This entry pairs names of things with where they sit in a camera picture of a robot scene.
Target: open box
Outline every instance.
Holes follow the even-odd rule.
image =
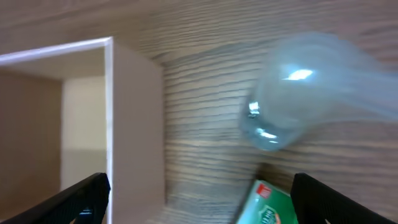
[[[0,55],[0,220],[95,172],[108,223],[164,205],[162,70],[112,37]]]

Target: green packet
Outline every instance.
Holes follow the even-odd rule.
[[[298,224],[290,195],[256,180],[236,224]]]

